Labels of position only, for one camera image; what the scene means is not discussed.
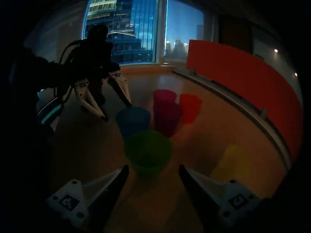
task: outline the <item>pink cup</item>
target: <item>pink cup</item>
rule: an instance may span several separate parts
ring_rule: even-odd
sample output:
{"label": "pink cup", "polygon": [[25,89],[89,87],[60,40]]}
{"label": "pink cup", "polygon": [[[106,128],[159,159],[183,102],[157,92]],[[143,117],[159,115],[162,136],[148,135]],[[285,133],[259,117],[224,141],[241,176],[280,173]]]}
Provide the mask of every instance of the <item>pink cup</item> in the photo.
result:
{"label": "pink cup", "polygon": [[177,94],[171,90],[155,90],[153,92],[153,100],[154,102],[171,102],[174,103],[176,101]]}
{"label": "pink cup", "polygon": [[155,130],[171,137],[182,117],[182,108],[177,103],[156,102],[153,106]]}

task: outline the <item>glass skyscraper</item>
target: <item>glass skyscraper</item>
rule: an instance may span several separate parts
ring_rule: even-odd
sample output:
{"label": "glass skyscraper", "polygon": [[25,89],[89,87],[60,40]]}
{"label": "glass skyscraper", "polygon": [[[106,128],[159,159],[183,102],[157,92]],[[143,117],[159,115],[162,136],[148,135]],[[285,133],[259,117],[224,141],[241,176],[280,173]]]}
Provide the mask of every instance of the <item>glass skyscraper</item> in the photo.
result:
{"label": "glass skyscraper", "polygon": [[112,61],[155,61],[157,0],[91,0],[85,35],[96,24],[109,28],[107,42],[114,44]]}

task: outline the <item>green cup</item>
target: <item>green cup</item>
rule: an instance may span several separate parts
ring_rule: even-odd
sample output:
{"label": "green cup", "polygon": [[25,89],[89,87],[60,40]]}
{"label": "green cup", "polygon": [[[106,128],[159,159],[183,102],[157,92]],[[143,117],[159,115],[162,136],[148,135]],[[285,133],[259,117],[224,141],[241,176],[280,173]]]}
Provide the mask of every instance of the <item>green cup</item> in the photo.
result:
{"label": "green cup", "polygon": [[126,157],[140,178],[157,177],[171,158],[173,146],[162,134],[144,130],[133,134],[125,143]]}

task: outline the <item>sky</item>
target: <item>sky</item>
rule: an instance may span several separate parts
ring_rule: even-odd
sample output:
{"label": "sky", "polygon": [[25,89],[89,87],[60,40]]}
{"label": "sky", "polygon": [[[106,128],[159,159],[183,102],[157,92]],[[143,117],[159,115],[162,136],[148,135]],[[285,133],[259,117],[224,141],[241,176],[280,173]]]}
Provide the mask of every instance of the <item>sky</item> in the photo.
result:
{"label": "sky", "polygon": [[203,12],[178,0],[168,0],[166,40],[172,46],[175,40],[189,43],[197,38],[197,25],[203,24]]}

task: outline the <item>red wall panel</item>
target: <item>red wall panel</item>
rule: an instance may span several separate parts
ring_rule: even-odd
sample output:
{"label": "red wall panel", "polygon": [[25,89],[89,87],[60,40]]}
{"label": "red wall panel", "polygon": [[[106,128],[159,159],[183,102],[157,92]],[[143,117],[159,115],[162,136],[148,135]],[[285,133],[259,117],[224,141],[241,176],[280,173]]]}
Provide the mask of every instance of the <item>red wall panel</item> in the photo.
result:
{"label": "red wall panel", "polygon": [[284,138],[295,159],[303,133],[302,106],[291,86],[271,66],[236,48],[202,40],[190,40],[187,69],[195,68],[239,94],[268,118]]}

